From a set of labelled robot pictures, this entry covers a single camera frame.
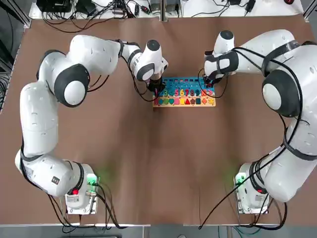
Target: cable bundle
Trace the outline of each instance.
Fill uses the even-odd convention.
[[[2,109],[8,86],[9,86],[9,77],[0,76],[0,110]]]

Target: metal frame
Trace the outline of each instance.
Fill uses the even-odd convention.
[[[20,21],[24,24],[24,28],[30,28],[31,18],[18,6],[18,4],[16,4],[15,0],[7,0],[7,2]]]
[[[166,17],[166,0],[160,0],[160,21],[167,21]]]
[[[310,14],[314,11],[314,9],[317,7],[317,0],[313,0],[311,4],[307,7],[307,9],[304,11],[304,19],[305,21],[308,21],[308,17]]]

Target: black device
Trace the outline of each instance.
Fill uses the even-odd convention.
[[[134,8],[134,15],[135,16],[138,16],[140,13],[140,8],[139,8],[139,5],[135,5],[135,8]]]
[[[239,5],[241,0],[229,0],[230,5]]]
[[[70,12],[72,0],[37,0],[41,12]]]
[[[246,6],[246,13],[251,12],[254,4],[256,4],[256,0],[249,0]]]
[[[96,12],[96,6],[91,0],[78,0],[75,9],[77,12],[81,12],[87,16],[91,16]]]

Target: wire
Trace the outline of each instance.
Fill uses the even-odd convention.
[[[249,2],[246,2],[244,5],[238,5],[239,7],[245,7]]]
[[[219,16],[218,17],[220,17],[225,11],[227,11],[228,10],[228,8],[230,7],[230,2],[228,2],[229,3],[229,5],[228,5],[228,7],[224,10],[224,11],[222,11],[220,14],[219,14]]]
[[[52,28],[54,28],[54,29],[56,29],[56,30],[58,30],[58,31],[60,31],[60,32],[63,32],[63,33],[79,33],[79,32],[81,32],[81,31],[83,31],[83,30],[87,30],[87,29],[93,27],[93,26],[96,25],[96,24],[104,23],[104,22],[109,21],[109,20],[111,20],[111,19],[125,19],[126,16],[127,16],[126,13],[125,13],[122,17],[113,17],[113,18],[105,19],[105,20],[103,20],[103,21],[95,22],[95,23],[89,25],[89,24],[91,23],[91,21],[92,21],[93,19],[95,19],[97,16],[100,17],[100,16],[101,16],[102,14],[104,14],[106,11],[111,10],[113,4],[114,4],[113,1],[110,2],[110,3],[109,3],[107,6],[105,6],[102,10],[100,10],[100,11],[98,11],[96,14],[94,14],[94,15],[88,20],[88,22],[87,22],[83,27],[80,27],[80,26],[76,25],[76,23],[74,23],[74,21],[72,21],[73,19],[76,19],[76,14],[77,14],[76,11],[74,11],[67,19],[63,20],[62,22],[56,22],[56,23],[55,23],[55,22],[50,22],[50,21],[48,21],[47,18],[44,17],[43,12],[42,12],[42,18],[43,18],[44,22],[45,22],[47,25],[49,25],[50,27],[52,27]],[[62,30],[62,29],[59,29],[58,27],[54,26],[54,25],[63,24],[63,23],[65,23],[65,22],[67,22],[68,20],[71,20],[71,22],[73,23],[73,25],[76,26],[77,28],[79,28],[79,30],[76,30],[76,31],[66,31],[66,30]]]
[[[97,88],[87,90],[87,92],[90,93],[90,92],[94,92],[94,91],[100,89],[100,88],[107,82],[108,78],[109,78],[109,75],[107,76],[107,78],[105,78],[105,80],[103,81],[103,83],[102,83],[101,85],[99,85]]]
[[[103,195],[104,195],[104,198],[105,198],[105,200],[106,200],[106,194],[105,194],[105,191],[104,191],[104,189],[103,189],[103,188],[102,188],[101,190],[102,190]],[[109,215],[109,218],[108,218],[108,220],[107,220],[107,209],[106,209],[106,208],[105,208],[105,211],[106,211],[106,227],[105,227],[105,229],[108,231],[108,230],[110,230],[110,229],[111,229],[111,227],[110,227],[110,228],[108,228],[108,223],[109,223],[109,220],[110,220],[110,215]]]
[[[98,81],[100,80],[100,78],[101,78],[101,75],[99,75],[99,77],[98,77],[98,79],[96,80],[96,82],[94,82],[93,85],[88,86],[88,88],[94,87],[94,86],[98,83]]]
[[[220,96],[212,96],[212,95],[209,95],[207,92],[205,92],[199,82],[199,75],[200,75],[200,72],[203,70],[203,68],[201,70],[199,70],[198,72],[198,76],[197,76],[197,79],[198,79],[198,84],[199,84],[199,87],[200,89],[208,96],[208,97],[211,97],[211,98],[221,98],[224,94],[224,92],[226,91],[226,88],[227,88],[227,85],[228,85],[228,77],[229,77],[229,74],[227,73],[225,76],[226,76],[226,85],[224,87],[224,90],[222,92],[222,94]]]
[[[215,4],[216,6],[227,6],[227,3],[226,3],[226,5],[222,5],[222,4],[217,4],[215,0],[212,0],[212,1],[214,2],[214,4]]]
[[[6,13],[8,15],[8,19],[10,22],[10,26],[11,26],[11,47],[10,47],[10,53],[12,53],[12,49],[13,49],[13,42],[14,42],[14,36],[13,36],[13,26],[12,26],[12,21],[11,21],[11,17],[9,15],[9,13]]]
[[[181,14],[181,16],[183,17],[182,4],[181,4],[180,0],[179,0],[179,7],[178,7],[178,9],[180,10],[180,14]]]
[[[0,76],[0,110],[3,108],[4,98],[9,85],[9,77]]]
[[[215,13],[219,13],[219,12],[221,12],[222,10],[224,10],[225,7],[226,7],[226,5],[225,5],[221,10],[215,11],[215,12],[199,12],[199,13],[197,13],[197,14],[195,14],[195,15],[192,15],[191,17],[195,17],[195,16],[200,15],[200,14],[215,14]]]
[[[255,55],[257,55],[258,57],[261,57],[261,58],[265,58],[265,56],[257,53],[257,52],[254,52],[254,51],[251,51],[249,49],[246,49],[246,48],[243,48],[243,47],[236,47],[234,48],[234,50],[244,50],[244,51],[247,51],[247,52],[250,52],[250,53],[253,53]],[[273,63],[276,63],[282,67],[284,67],[287,71],[290,72],[290,74],[293,76],[295,82],[296,82],[296,85],[297,85],[297,88],[298,88],[298,91],[299,91],[299,99],[300,99],[300,110],[299,110],[299,114],[298,114],[298,119],[296,120],[296,123],[295,123],[295,126],[294,126],[294,129],[289,137],[289,139],[287,140],[286,143],[290,143],[291,140],[293,139],[294,135],[295,135],[295,132],[298,128],[298,125],[299,125],[299,122],[300,122],[300,119],[301,119],[301,116],[302,116],[302,110],[303,110],[303,94],[302,94],[302,89],[301,89],[301,85],[299,83],[299,80],[296,76],[296,74],[292,71],[292,69],[290,67],[288,67],[287,65],[279,62],[279,61],[276,61],[274,59],[271,59],[270,60],[271,62]],[[285,123],[283,123],[283,126],[284,126],[284,134],[286,133],[286,126],[285,126]],[[250,179],[251,176],[254,176],[258,171],[260,171],[261,169],[263,169],[264,167],[266,167],[268,164],[270,164],[272,161],[274,161],[278,156],[280,156],[284,151],[285,151],[285,147],[283,147],[280,152],[275,155],[272,159],[270,159],[268,162],[266,162],[264,165],[262,165],[261,167],[259,167],[257,170],[255,170],[253,173],[251,173],[245,180],[243,180],[239,185],[237,185],[234,189],[232,189],[223,199],[221,199],[215,206],[214,208],[209,212],[209,214],[207,215],[207,217],[205,218],[205,220],[203,221],[203,223],[198,227],[198,229],[200,230],[204,224],[206,223],[206,221],[208,220],[208,218],[210,217],[210,215],[214,212],[214,210],[228,197],[230,196],[232,193],[235,192],[235,190],[237,190],[241,185],[243,185],[247,180]],[[283,217],[283,220],[282,222],[280,223],[279,226],[277,227],[274,227],[274,228],[268,228],[268,227],[263,227],[263,226],[259,226],[259,225],[254,225],[254,227],[257,227],[257,228],[261,228],[261,229],[264,229],[264,230],[278,230],[280,228],[283,227],[283,225],[285,224],[285,221],[286,221],[286,218],[287,218],[287,204],[284,203],[284,217]]]
[[[237,229],[235,229],[236,230],[236,232],[239,234],[239,236],[240,236],[240,238],[243,238],[242,237],[242,234],[237,230]]]
[[[257,234],[257,233],[259,233],[259,232],[261,231],[261,228],[258,228],[255,232],[246,233],[246,232],[241,231],[239,228],[237,228],[237,227],[235,227],[235,226],[233,226],[233,228],[234,228],[237,232],[240,232],[241,234],[248,235],[248,236],[250,236],[250,235],[255,235],[255,234]]]
[[[102,190],[103,194],[105,194],[104,188],[101,187],[100,185],[98,185],[98,187]],[[108,204],[107,204],[107,202],[106,202],[106,199],[104,199],[104,198],[103,198],[102,196],[100,196],[100,194],[98,194],[98,193],[97,193],[97,197],[100,198],[101,201],[105,204],[106,209],[108,210],[109,215],[110,215],[110,217],[111,217],[111,219],[112,219],[112,221],[113,221],[115,227],[117,227],[118,229],[121,229],[121,230],[128,228],[128,227],[122,227],[122,226],[120,226],[120,225],[118,224],[118,221],[116,220],[116,218],[113,217],[113,214],[112,214],[111,209],[109,208],[109,206],[108,206]]]

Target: black joint cap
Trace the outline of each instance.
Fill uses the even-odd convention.
[[[274,111],[288,118],[298,116],[300,101],[298,88],[293,78],[285,71],[276,69],[263,81],[262,88],[266,84],[273,85],[281,96],[281,106]]]
[[[231,40],[233,38],[233,33],[231,31],[221,31],[220,36],[225,40]]]
[[[158,51],[159,50],[159,42],[157,42],[156,40],[149,40],[147,42],[147,47],[149,48],[149,50],[151,51]]]
[[[79,81],[85,87],[85,96],[83,100],[77,105],[69,104],[66,101],[64,96],[66,87],[72,81]],[[84,101],[87,94],[89,82],[90,82],[90,76],[87,69],[82,64],[75,64],[67,69],[64,69],[57,76],[55,84],[54,84],[54,94],[59,102],[61,102],[67,107],[74,108],[76,106],[79,106]]]

